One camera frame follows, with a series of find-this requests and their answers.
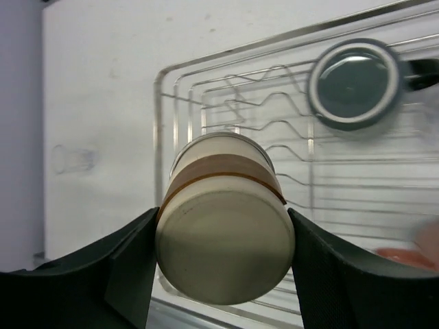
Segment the cream cup with brown band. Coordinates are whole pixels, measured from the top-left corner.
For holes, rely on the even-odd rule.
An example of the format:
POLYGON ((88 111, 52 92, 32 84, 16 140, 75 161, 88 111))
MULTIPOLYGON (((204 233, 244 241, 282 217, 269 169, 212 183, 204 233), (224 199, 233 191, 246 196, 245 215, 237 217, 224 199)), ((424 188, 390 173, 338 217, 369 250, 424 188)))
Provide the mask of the cream cup with brown band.
POLYGON ((232 132, 195 139, 176 157, 157 215, 163 275, 206 304, 261 297, 292 264, 286 203, 270 157, 256 142, 232 132))

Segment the small clear glass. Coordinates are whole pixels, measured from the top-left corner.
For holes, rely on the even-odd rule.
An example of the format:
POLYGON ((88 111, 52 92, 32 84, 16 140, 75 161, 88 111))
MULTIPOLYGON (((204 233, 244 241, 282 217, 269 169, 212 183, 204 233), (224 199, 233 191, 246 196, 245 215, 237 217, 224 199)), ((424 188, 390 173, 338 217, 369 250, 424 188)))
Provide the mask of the small clear glass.
POLYGON ((58 175, 90 171, 97 164, 97 159, 98 153, 94 149, 56 145, 51 151, 51 167, 58 175))

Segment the dark grey mug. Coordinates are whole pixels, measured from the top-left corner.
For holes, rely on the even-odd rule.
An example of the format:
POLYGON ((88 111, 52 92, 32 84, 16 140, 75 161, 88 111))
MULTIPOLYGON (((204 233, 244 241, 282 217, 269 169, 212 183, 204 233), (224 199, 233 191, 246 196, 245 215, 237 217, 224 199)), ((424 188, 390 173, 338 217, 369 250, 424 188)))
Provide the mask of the dark grey mug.
POLYGON ((403 60, 372 38, 339 42, 323 52, 308 76, 312 114, 325 126, 355 132, 391 117, 406 93, 438 84, 438 59, 403 60))

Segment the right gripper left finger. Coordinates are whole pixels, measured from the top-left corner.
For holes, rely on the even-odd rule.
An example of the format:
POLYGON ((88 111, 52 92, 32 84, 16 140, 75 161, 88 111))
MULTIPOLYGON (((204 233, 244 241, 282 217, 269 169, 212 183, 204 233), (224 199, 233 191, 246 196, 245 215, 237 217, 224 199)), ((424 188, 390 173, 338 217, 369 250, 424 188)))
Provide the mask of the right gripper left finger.
POLYGON ((157 213, 34 270, 1 273, 1 327, 144 328, 157 213))

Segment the pink floral mug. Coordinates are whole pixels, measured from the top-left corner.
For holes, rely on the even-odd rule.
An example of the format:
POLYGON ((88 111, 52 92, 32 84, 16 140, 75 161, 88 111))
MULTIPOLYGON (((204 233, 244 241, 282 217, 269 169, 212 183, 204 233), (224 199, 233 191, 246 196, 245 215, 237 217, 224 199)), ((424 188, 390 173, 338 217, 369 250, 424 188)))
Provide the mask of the pink floral mug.
POLYGON ((397 263, 438 272, 438 218, 418 224, 411 237, 411 249, 381 247, 375 250, 375 254, 397 263))

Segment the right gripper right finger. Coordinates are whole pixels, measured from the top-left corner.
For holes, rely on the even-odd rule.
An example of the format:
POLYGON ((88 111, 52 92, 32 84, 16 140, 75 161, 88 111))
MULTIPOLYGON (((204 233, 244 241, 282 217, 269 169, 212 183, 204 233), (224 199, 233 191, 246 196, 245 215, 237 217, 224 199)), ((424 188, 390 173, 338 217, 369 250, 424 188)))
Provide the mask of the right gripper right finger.
POLYGON ((438 274, 372 254, 290 208, 303 326, 437 328, 438 274))

